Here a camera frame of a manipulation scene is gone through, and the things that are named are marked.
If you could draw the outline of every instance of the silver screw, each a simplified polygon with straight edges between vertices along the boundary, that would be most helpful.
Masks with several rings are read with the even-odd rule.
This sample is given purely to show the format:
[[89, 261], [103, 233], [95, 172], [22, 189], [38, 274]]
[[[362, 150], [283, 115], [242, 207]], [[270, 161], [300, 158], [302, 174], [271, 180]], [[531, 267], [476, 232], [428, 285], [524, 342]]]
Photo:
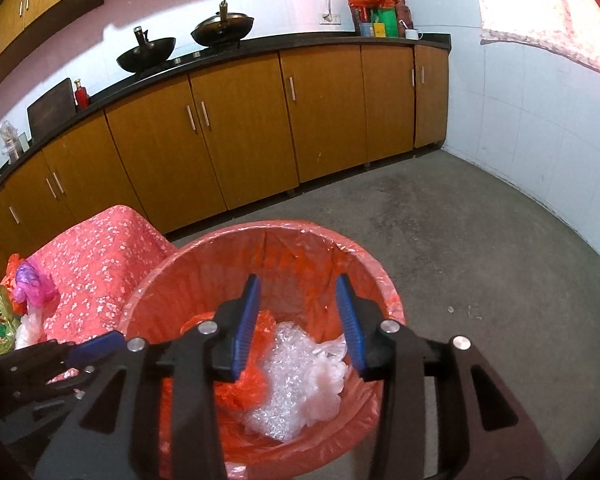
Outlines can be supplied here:
[[139, 352], [144, 348], [144, 343], [144, 339], [141, 337], [135, 337], [126, 343], [126, 347], [132, 352]]
[[204, 335], [213, 334], [218, 330], [218, 324], [215, 321], [203, 321], [198, 325], [198, 332]]
[[469, 338], [464, 337], [463, 335], [457, 335], [454, 338], [454, 346], [458, 350], [468, 350], [471, 348], [471, 341], [469, 341]]
[[380, 323], [380, 328], [383, 332], [387, 332], [388, 334], [393, 334], [400, 330], [400, 323], [394, 321], [393, 319], [385, 319], [382, 323]]

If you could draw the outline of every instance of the wall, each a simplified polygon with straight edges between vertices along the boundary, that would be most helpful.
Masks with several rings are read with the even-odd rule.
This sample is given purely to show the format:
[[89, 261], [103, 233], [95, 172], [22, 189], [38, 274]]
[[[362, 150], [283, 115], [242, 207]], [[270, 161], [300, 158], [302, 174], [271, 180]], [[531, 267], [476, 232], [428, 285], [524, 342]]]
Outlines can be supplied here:
[[[221, 0], [105, 0], [58, 32], [25, 59], [0, 85], [0, 124], [7, 119], [29, 135], [27, 107], [64, 78], [80, 78], [90, 94], [128, 77], [116, 58], [136, 43], [133, 27], [148, 28], [149, 38], [176, 37], [173, 57], [202, 47], [190, 32], [215, 14]], [[255, 18], [248, 38], [311, 32], [353, 30], [347, 0], [332, 0], [341, 26], [319, 25], [327, 0], [227, 0], [229, 11]], [[0, 164], [6, 158], [0, 153]]]
[[407, 0], [448, 32], [444, 149], [542, 203], [600, 254], [600, 74], [517, 43], [480, 44], [478, 0]]

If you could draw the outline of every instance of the countertop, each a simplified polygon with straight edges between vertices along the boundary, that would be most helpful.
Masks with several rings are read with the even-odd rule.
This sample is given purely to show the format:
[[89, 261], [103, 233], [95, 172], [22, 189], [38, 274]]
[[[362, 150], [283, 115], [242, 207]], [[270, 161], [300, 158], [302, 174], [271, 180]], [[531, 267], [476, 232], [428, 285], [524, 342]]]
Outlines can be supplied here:
[[180, 74], [195, 72], [227, 61], [277, 50], [330, 44], [384, 44], [393, 46], [421, 44], [451, 51], [451, 35], [425, 33], [421, 40], [405, 40], [403, 38], [362, 38], [356, 36], [353, 32], [302, 32], [242, 40], [236, 45], [224, 48], [206, 48], [186, 56], [167, 60], [155, 68], [133, 74], [91, 96], [91, 103], [87, 108], [78, 111], [70, 120], [49, 132], [39, 142], [34, 143], [16, 163], [9, 164], [7, 168], [2, 169], [0, 172], [0, 186], [11, 173], [67, 130], [104, 107], [144, 88]]

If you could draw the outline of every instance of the power socket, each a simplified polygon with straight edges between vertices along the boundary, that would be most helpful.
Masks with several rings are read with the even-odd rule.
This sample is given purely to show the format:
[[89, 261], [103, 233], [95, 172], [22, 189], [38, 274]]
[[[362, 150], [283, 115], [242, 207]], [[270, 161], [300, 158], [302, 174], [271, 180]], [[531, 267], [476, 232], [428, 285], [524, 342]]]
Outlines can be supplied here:
[[342, 25], [342, 20], [339, 14], [320, 14], [321, 25]]

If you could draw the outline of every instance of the white cup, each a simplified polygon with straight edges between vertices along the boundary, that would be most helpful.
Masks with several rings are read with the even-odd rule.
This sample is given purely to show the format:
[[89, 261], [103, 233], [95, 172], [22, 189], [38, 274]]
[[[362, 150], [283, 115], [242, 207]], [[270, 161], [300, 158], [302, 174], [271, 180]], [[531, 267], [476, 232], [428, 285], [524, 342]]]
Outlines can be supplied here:
[[408, 28], [404, 31], [404, 37], [407, 38], [407, 40], [421, 40], [423, 33], [414, 28]]

